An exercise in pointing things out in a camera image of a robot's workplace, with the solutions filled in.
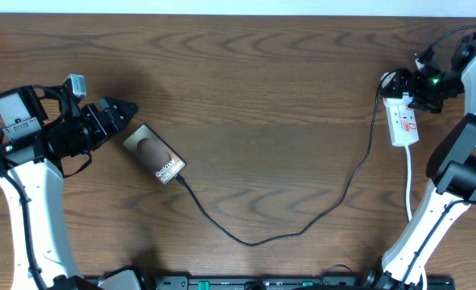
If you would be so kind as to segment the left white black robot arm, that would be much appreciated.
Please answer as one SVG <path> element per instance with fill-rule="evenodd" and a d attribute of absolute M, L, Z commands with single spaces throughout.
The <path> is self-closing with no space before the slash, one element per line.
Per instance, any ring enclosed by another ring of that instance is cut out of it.
<path fill-rule="evenodd" d="M 63 207 L 62 159 L 86 155 L 124 131 L 137 114 L 130 101 L 102 97 L 80 106 L 84 79 L 26 85 L 0 93 L 0 186 L 10 211 L 14 289 L 99 289 L 79 271 Z"/>

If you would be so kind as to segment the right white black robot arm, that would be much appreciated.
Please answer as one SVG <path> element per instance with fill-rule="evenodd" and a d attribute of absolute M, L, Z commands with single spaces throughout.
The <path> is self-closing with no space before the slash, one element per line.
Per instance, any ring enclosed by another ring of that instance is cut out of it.
<path fill-rule="evenodd" d="M 428 46 L 416 56 L 416 71 L 400 68 L 383 74 L 375 100 L 387 111 L 391 141 L 408 147 L 417 140 L 414 113 L 439 114 L 444 102 L 464 97 L 462 120 L 429 158 L 428 183 L 397 242 L 361 282 L 372 289 L 425 289 L 424 266 L 452 224 L 476 205 L 476 31 L 463 36 L 443 71 Z"/>

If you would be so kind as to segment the white power strip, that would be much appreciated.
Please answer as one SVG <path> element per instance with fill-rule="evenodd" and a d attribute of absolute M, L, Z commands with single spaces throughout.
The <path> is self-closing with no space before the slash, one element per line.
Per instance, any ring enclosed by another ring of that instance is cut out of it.
<path fill-rule="evenodd" d="M 387 93 L 381 93 L 381 96 L 387 112 L 391 144 L 394 147 L 408 147 L 418 142 L 415 113 L 408 107 L 413 101 L 409 93 L 403 92 L 401 98 L 387 97 Z"/>

